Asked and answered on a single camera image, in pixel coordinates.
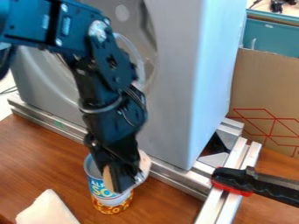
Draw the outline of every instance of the cable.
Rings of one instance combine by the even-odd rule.
[[[1,95],[6,95],[6,94],[10,94],[10,93],[13,93],[13,92],[15,92],[15,91],[17,91],[17,86],[9,87],[9,88],[6,88],[4,91],[2,91],[2,92],[0,93],[0,96],[1,96]]]
[[[255,2],[249,7],[249,10],[253,8],[256,4],[260,3],[262,0],[255,0]]]

